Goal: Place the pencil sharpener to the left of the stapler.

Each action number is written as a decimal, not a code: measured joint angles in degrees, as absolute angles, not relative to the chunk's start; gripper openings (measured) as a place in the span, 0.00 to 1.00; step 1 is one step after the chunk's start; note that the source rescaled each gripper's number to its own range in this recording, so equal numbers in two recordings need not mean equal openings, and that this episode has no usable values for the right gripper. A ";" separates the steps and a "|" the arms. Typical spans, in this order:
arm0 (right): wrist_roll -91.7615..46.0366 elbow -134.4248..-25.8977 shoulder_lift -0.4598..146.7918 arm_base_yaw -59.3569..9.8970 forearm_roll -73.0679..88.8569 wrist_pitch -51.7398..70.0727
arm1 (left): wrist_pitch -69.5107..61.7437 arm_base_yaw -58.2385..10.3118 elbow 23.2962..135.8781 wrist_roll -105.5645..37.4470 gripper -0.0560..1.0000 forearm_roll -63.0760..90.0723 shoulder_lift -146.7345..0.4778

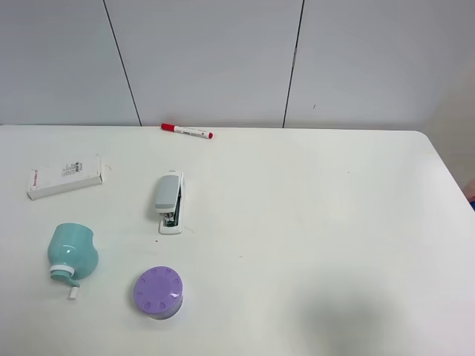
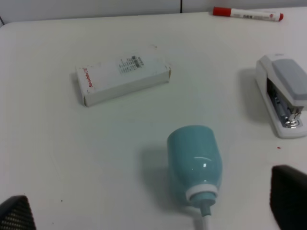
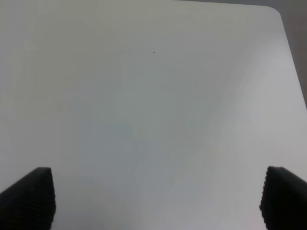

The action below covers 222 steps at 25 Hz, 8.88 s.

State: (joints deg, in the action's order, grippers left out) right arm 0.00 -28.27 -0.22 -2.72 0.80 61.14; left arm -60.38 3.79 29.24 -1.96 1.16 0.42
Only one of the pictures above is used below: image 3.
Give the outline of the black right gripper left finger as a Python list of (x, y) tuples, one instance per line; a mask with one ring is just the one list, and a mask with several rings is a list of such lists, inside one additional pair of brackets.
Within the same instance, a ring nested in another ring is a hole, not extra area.
[(38, 167), (0, 194), (2, 230), (49, 230), (56, 213), (52, 170)]

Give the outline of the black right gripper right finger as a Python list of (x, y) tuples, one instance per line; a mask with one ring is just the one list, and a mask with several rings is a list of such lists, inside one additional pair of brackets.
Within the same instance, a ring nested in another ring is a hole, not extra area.
[(284, 167), (268, 167), (260, 211), (268, 230), (305, 230), (306, 181)]

